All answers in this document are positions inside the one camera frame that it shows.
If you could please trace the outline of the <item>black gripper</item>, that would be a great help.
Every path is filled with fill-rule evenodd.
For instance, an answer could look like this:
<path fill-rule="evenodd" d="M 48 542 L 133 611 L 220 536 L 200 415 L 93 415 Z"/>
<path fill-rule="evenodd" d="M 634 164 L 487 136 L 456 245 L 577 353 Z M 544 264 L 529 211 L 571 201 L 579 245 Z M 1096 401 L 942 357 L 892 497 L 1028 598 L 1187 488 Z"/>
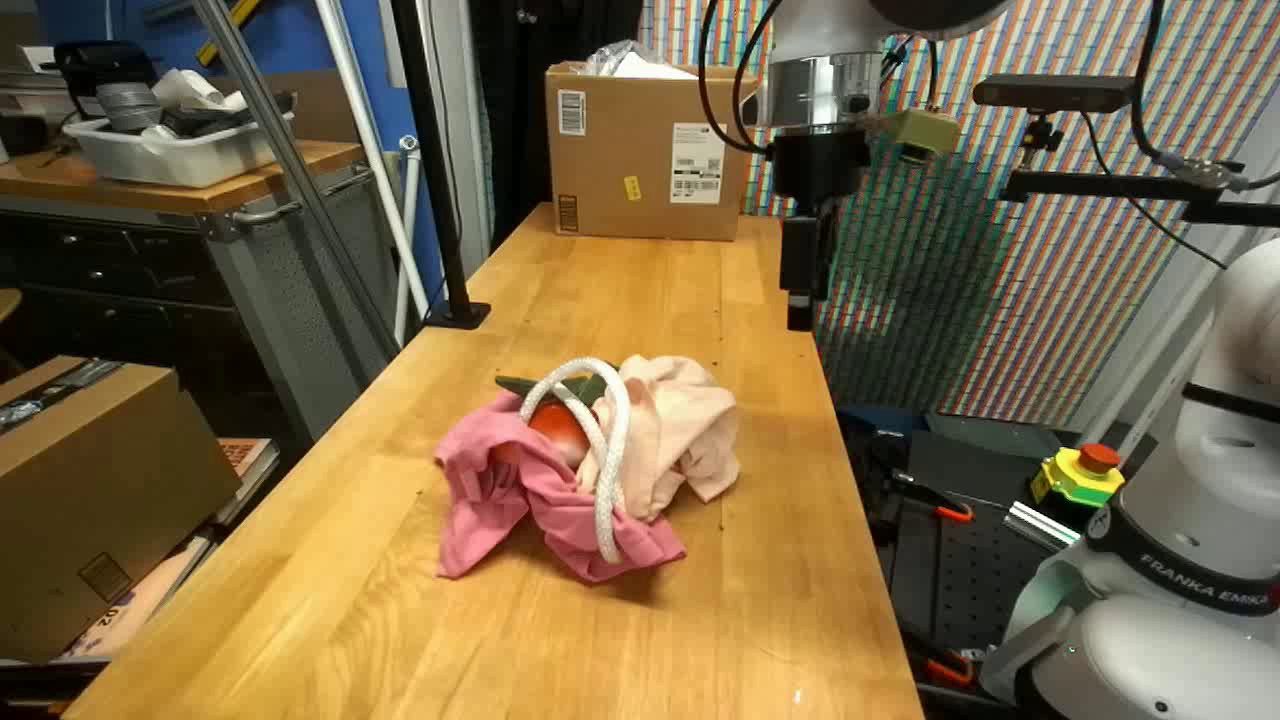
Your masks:
<path fill-rule="evenodd" d="M 781 289 L 787 328 L 808 334 L 828 302 L 835 142 L 817 133 L 781 133 L 773 143 L 773 189 L 787 201 Z"/>

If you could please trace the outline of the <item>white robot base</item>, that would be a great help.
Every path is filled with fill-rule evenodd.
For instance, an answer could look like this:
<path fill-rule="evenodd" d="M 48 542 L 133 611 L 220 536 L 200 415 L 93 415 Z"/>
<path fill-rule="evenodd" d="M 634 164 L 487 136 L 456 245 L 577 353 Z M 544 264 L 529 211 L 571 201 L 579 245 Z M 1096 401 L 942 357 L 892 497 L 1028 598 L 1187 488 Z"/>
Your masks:
<path fill-rule="evenodd" d="M 1051 720 L 1280 720 L 1280 242 L 1218 272 L 1172 435 L 1035 570 L 977 683 Z"/>

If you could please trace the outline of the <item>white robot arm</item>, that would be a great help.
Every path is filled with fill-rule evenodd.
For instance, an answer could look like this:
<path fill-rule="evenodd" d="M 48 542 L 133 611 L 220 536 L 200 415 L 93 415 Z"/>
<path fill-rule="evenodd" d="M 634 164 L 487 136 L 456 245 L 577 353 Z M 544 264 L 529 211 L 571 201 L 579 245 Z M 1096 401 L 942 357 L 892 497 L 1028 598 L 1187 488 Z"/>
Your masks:
<path fill-rule="evenodd" d="M 828 302 L 835 207 L 857 194 L 878 126 L 887 35 L 969 35 L 1006 0 L 781 0 L 764 86 L 773 194 L 781 219 L 781 289 L 787 328 L 808 334 Z"/>

